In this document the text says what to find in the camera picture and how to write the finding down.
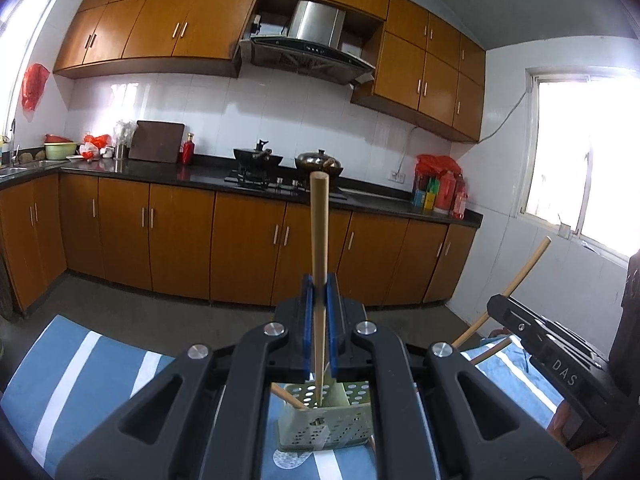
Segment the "person's right hand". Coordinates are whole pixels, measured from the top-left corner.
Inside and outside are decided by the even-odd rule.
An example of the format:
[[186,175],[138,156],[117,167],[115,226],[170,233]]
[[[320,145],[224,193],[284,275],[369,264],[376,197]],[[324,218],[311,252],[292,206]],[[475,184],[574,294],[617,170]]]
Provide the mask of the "person's right hand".
[[572,416],[572,407],[566,401],[562,401],[556,409],[547,427],[548,434],[551,434],[562,445],[566,445],[566,437],[563,428]]

